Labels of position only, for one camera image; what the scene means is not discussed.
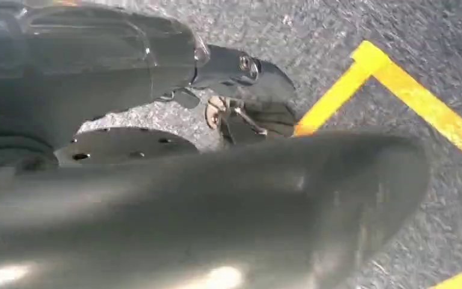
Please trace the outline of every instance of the brake disc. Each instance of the brake disc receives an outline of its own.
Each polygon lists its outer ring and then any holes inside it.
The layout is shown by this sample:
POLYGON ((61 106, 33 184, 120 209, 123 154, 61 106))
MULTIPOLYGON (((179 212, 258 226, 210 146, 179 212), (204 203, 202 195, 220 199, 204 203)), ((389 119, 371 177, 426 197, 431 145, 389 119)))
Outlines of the brake disc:
POLYGON ((77 134, 55 154, 60 165, 117 164, 197 151, 190 141, 166 131, 121 127, 77 134))

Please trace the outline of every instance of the asphalt ground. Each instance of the asphalt ground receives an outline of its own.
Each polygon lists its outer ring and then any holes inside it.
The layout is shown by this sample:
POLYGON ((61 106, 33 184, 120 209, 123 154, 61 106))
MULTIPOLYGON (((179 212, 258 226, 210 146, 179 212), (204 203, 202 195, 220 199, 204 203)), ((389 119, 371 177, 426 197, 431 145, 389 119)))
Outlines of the asphalt ground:
MULTIPOLYGON (((100 0, 133 10, 148 5, 190 24, 208 43, 273 61, 294 81, 291 100, 302 116, 369 40, 462 117, 462 0, 100 0)), ((202 103, 211 95, 202 95, 202 103)), ((216 149, 220 139, 203 117, 152 104, 110 114, 82 129, 164 129, 216 149)), ((433 164, 430 193, 386 250, 343 288, 427 288, 462 272, 462 152, 390 91, 370 79, 322 129, 416 135, 433 164)))

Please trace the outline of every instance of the bolt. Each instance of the bolt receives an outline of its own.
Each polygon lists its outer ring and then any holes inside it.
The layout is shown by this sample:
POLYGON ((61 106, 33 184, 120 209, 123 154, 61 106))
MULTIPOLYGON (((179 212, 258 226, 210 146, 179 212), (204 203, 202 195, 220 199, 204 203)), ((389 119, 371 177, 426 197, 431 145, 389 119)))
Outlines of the bolt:
POLYGON ((217 116, 217 115, 212 116, 212 122, 213 122, 215 125, 218 124, 218 116, 217 116))
POLYGON ((240 69, 243 71, 250 69, 250 58, 248 55, 240 56, 240 69))

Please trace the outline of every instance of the motorcycle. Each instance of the motorcycle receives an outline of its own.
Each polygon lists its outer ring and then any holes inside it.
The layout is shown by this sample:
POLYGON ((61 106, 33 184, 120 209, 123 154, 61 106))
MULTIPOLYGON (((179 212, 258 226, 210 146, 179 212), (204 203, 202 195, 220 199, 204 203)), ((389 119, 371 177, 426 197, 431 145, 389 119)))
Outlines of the motorcycle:
POLYGON ((0 288, 333 288, 424 198, 415 140, 290 137, 295 89, 275 64, 169 17, 37 2, 0 1, 0 288), (75 134, 206 89, 202 117, 230 149, 75 134))

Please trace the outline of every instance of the brake rotor hole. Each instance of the brake rotor hole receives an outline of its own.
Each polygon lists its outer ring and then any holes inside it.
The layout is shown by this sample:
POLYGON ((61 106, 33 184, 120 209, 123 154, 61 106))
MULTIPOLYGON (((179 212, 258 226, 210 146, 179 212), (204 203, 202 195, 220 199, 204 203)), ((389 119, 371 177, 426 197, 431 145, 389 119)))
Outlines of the brake rotor hole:
POLYGON ((76 154, 73 155, 72 158, 75 161, 82 161, 90 157, 90 154, 76 154))
POLYGON ((159 143, 172 143, 173 141, 170 140, 169 138, 163 137, 163 138, 159 138, 159 139, 158 139, 158 142, 159 142, 159 143))
POLYGON ((129 156, 131 158, 144 158, 145 154, 142 152, 131 152, 129 156))

